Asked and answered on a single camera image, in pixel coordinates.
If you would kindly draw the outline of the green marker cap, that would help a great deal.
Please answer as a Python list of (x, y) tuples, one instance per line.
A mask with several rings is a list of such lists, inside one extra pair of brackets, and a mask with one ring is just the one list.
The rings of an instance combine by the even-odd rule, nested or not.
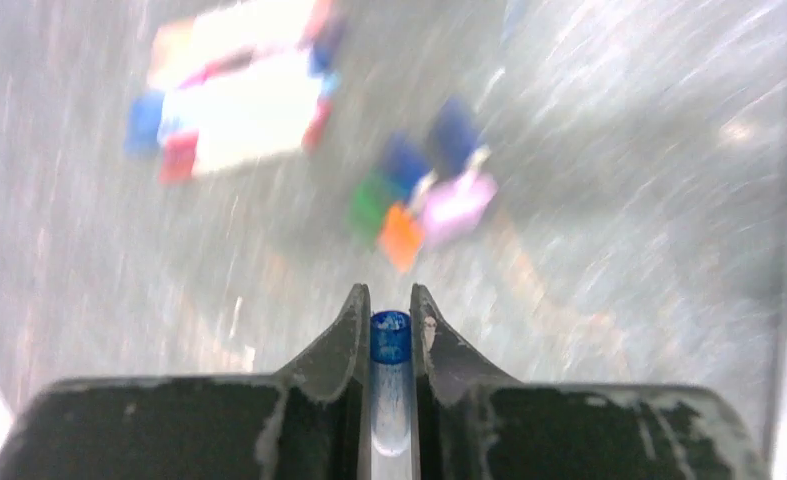
[(348, 211), (354, 233), (366, 244), (374, 245), (395, 196), (391, 183), (372, 171), (356, 186)]

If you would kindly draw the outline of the clear blue pen cap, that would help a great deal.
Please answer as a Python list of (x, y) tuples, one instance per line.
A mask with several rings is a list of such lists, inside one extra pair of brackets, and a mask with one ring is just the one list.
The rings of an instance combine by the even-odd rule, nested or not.
[(376, 451), (398, 457), (410, 447), (412, 414), (411, 318), (401, 311), (370, 317), (371, 439)]

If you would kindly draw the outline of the red capped white marker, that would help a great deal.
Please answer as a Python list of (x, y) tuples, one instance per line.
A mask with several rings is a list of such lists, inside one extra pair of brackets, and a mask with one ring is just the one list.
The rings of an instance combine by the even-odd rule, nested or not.
[(286, 114), (211, 121), (171, 134), (163, 147), (159, 181), (173, 185), (233, 173), (258, 163), (296, 156), (316, 147), (332, 110), (322, 97)]

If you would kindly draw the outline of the orange marker cap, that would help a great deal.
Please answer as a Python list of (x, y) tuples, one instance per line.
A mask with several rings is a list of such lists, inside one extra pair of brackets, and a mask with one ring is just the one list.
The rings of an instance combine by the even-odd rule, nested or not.
[(409, 271), (423, 241), (423, 229), (410, 211), (401, 203), (391, 205), (376, 237), (376, 244), (388, 261), (401, 272)]

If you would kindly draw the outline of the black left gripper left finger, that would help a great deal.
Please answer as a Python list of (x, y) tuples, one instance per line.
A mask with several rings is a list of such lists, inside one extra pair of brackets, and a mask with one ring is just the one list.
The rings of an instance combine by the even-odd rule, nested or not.
[(367, 286), (269, 374), (75, 378), (44, 388), (0, 479), (366, 479)]

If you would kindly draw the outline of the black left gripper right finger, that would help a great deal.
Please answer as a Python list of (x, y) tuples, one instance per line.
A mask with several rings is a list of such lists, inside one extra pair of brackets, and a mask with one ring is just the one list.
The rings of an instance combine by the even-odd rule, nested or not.
[(525, 383), (410, 300), (417, 479), (765, 479), (735, 410), (686, 385)]

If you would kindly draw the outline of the blue capped white marker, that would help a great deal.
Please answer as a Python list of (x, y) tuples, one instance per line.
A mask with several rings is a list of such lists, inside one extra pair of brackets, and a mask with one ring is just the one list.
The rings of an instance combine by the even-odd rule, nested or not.
[(242, 68), (170, 90), (150, 90), (131, 104), (124, 145), (130, 151), (164, 147), (173, 133), (211, 121), (286, 114), (329, 97), (339, 74), (325, 69), (313, 48), (264, 57)]

